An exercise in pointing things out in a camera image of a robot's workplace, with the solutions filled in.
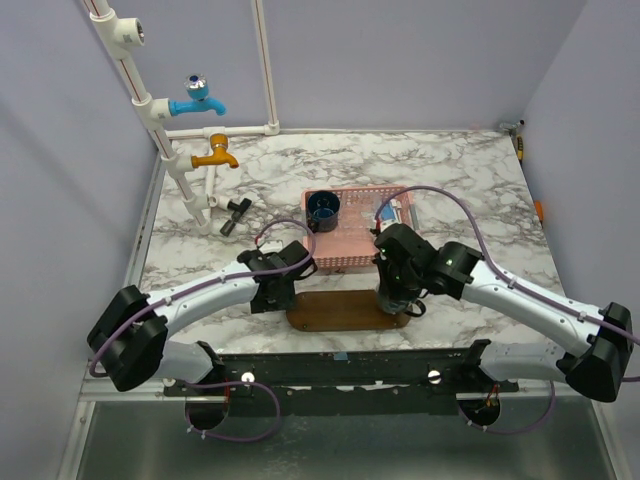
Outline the brown oval wooden tray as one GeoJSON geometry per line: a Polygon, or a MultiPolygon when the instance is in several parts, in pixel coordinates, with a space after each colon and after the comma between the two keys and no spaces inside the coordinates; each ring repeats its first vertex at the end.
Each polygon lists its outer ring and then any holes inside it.
{"type": "Polygon", "coordinates": [[[388,314],[373,290],[310,291],[295,297],[286,311],[288,323],[302,332],[391,330],[405,327],[410,317],[388,314]]]}

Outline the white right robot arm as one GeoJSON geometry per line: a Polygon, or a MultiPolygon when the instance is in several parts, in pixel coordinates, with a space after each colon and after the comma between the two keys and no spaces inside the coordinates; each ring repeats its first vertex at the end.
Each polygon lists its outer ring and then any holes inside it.
{"type": "Polygon", "coordinates": [[[633,352],[626,307],[612,302],[599,308],[557,295],[493,269],[486,255],[459,242],[434,248],[405,224],[384,229],[374,245],[383,311],[409,313],[423,295],[445,295],[492,309],[545,337],[537,344],[481,344],[477,357],[459,370],[467,389],[533,379],[565,383],[600,402],[617,399],[633,352]]]}

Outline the dark green ceramic mug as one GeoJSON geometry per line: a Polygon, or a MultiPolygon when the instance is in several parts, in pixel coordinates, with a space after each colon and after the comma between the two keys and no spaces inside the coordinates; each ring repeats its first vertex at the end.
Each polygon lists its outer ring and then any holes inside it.
{"type": "Polygon", "coordinates": [[[420,318],[426,313],[426,306],[420,298],[392,299],[382,293],[377,293],[377,304],[386,314],[404,314],[411,318],[420,318]]]}

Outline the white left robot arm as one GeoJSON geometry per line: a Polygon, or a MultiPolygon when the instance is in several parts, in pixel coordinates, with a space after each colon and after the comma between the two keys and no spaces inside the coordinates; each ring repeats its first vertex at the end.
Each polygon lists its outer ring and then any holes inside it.
{"type": "Polygon", "coordinates": [[[226,308],[247,304],[250,311],[285,311],[295,304],[294,283],[318,270],[299,241],[280,251],[245,250],[221,270],[177,287],[143,293],[121,288],[87,336],[98,377],[119,392],[152,378],[187,382],[201,395],[214,393],[222,380],[222,361],[205,342],[173,342],[191,324],[226,308]]]}

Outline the pink perforated plastic basket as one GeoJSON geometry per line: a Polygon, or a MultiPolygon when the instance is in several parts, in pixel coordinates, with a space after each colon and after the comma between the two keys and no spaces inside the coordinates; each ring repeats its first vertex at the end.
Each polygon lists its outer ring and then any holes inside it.
{"type": "Polygon", "coordinates": [[[346,227],[342,220],[344,198],[348,193],[356,191],[373,191],[379,193],[381,195],[381,202],[395,195],[394,198],[402,204],[401,223],[414,228],[411,214],[413,197],[411,193],[400,193],[403,189],[404,186],[402,185],[329,188],[329,191],[336,193],[341,201],[338,225],[336,229],[331,232],[315,234],[316,249],[313,258],[316,265],[322,270],[330,271],[370,267],[376,253],[374,235],[371,232],[372,229],[377,228],[376,220],[374,219],[375,225],[371,228],[346,227]]]}

